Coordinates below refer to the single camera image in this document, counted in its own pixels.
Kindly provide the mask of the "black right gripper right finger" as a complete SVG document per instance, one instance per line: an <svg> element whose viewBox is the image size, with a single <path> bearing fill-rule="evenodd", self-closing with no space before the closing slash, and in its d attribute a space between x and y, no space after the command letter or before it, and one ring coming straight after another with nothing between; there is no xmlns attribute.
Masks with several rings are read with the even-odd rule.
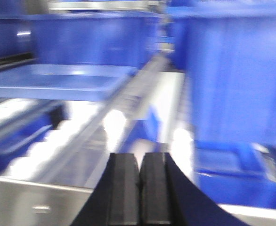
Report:
<svg viewBox="0 0 276 226"><path fill-rule="evenodd" d="M146 153L140 171L143 226L244 226L179 169L169 153Z"/></svg>

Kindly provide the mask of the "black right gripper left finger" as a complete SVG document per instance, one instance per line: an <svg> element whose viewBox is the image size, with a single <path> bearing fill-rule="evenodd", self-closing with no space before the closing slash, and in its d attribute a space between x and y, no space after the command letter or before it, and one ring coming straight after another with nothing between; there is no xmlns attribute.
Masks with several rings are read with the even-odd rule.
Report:
<svg viewBox="0 0 276 226"><path fill-rule="evenodd" d="M138 226L139 169L132 153L112 153L72 226Z"/></svg>

